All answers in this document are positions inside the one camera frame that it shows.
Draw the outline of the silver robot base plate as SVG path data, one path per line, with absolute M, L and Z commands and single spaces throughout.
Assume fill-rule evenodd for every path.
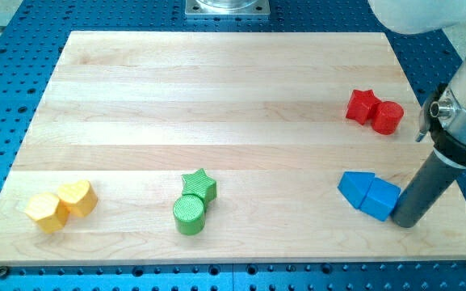
M 268 0 L 185 0 L 185 15 L 193 17 L 268 16 Z

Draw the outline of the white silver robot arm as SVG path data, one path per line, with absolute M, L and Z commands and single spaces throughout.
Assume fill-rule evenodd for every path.
M 466 22 L 466 1 L 369 0 L 369 5 L 386 28 L 404 35 Z M 438 121 L 430 130 L 435 152 L 466 167 L 466 58 L 446 90 L 427 110 Z

